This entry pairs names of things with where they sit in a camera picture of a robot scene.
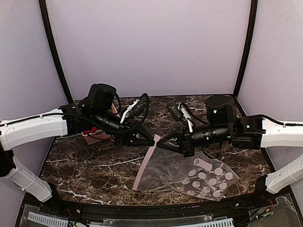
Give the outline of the clear zip top bag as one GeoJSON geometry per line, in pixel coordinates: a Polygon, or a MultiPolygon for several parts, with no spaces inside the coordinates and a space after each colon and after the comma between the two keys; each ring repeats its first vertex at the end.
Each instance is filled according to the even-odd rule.
{"type": "Polygon", "coordinates": [[[218,159],[210,159],[200,152],[185,158],[183,155],[158,147],[161,139],[154,136],[155,145],[140,165],[133,190],[156,192],[175,190],[199,199],[220,201],[238,175],[218,159]]]}

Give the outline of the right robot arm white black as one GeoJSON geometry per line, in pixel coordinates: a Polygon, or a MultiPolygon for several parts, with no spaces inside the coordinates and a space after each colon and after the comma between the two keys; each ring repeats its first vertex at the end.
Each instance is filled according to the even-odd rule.
{"type": "MultiPolygon", "coordinates": [[[[201,126],[180,127],[161,138],[159,148],[193,156],[195,148],[228,142],[239,149],[274,146],[303,147],[303,122],[278,121],[264,114],[237,117],[235,100],[214,95],[205,102],[207,121],[201,126]]],[[[276,194],[303,177],[303,154],[283,168],[256,181],[257,191],[276,194]]]]}

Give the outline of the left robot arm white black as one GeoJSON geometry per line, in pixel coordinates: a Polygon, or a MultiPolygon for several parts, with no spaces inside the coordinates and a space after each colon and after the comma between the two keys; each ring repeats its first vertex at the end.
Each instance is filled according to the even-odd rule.
{"type": "Polygon", "coordinates": [[[113,136],[117,145],[153,146],[152,135],[142,125],[150,107],[148,95],[144,93],[126,109],[119,108],[113,113],[116,99],[119,99],[116,88],[103,83],[93,84],[88,96],[78,102],[26,118],[0,120],[0,178],[6,178],[38,201],[46,203],[58,198],[58,192],[16,158],[15,147],[93,128],[113,136]]]}

